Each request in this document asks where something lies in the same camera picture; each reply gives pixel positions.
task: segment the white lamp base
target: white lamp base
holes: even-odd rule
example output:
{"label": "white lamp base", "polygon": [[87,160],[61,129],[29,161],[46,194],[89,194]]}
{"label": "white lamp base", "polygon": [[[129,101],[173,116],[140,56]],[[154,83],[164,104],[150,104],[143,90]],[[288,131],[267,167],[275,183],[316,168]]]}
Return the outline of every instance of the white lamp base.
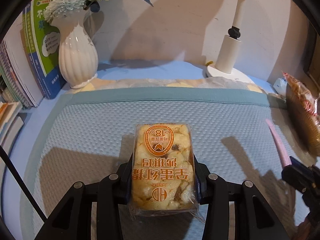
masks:
{"label": "white lamp base", "polygon": [[231,74],[226,74],[214,67],[214,64],[207,66],[207,75],[208,77],[224,77],[227,79],[241,81],[244,83],[254,84],[254,82],[244,73],[241,71],[233,68]]}

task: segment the teal mat border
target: teal mat border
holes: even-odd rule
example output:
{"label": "teal mat border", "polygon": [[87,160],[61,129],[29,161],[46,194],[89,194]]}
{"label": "teal mat border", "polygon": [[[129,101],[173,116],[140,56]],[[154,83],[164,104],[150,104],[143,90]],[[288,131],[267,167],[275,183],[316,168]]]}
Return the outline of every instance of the teal mat border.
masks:
{"label": "teal mat border", "polygon": [[[24,181],[34,193],[36,169],[41,157],[44,144],[56,117],[64,107],[75,104],[96,104],[124,101],[198,101],[222,104],[255,105],[272,108],[286,109],[283,100],[249,90],[239,89],[206,89],[206,88],[180,88],[180,87],[148,87],[148,88],[123,88],[110,90],[96,90],[65,94],[60,96],[47,120],[41,128],[38,138],[32,148]],[[20,224],[24,240],[33,240],[33,215],[32,206],[22,194],[20,198]]]}

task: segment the flower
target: flower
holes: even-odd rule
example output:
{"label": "flower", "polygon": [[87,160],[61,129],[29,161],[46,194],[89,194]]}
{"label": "flower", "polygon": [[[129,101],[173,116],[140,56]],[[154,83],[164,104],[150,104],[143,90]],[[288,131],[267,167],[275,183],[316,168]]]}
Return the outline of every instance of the flower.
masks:
{"label": "flower", "polygon": [[43,13],[44,19],[50,23],[55,17],[68,16],[82,10],[85,3],[86,0],[52,0]]}

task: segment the desk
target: desk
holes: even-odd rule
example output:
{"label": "desk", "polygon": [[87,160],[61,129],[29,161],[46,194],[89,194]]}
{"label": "desk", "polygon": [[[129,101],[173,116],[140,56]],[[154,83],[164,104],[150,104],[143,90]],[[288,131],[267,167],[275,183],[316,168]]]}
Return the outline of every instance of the desk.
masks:
{"label": "desk", "polygon": [[[186,62],[142,61],[142,60],[117,60],[112,63],[99,65],[98,78],[106,80],[119,79],[201,79],[205,78],[206,67],[192,65]],[[273,92],[270,84],[257,78],[250,77],[257,85],[267,92]],[[24,177],[26,165],[32,147],[38,137],[42,125],[50,111],[55,106],[59,97],[69,90],[66,85],[53,100],[43,99],[38,108],[25,111],[27,119],[15,145],[12,148],[10,159]],[[16,238],[22,240],[20,227],[20,194],[21,190],[13,176],[7,172],[4,181],[4,221]]]}

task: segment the white vase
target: white vase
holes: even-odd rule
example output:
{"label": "white vase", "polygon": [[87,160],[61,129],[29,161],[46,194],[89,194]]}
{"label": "white vase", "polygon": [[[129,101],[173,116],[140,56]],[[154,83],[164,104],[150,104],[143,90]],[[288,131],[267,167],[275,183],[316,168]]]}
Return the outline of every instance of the white vase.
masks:
{"label": "white vase", "polygon": [[60,30],[59,68],[73,89],[87,85],[97,77],[97,50],[84,29],[87,11],[73,12],[64,18],[54,18],[51,25]]}

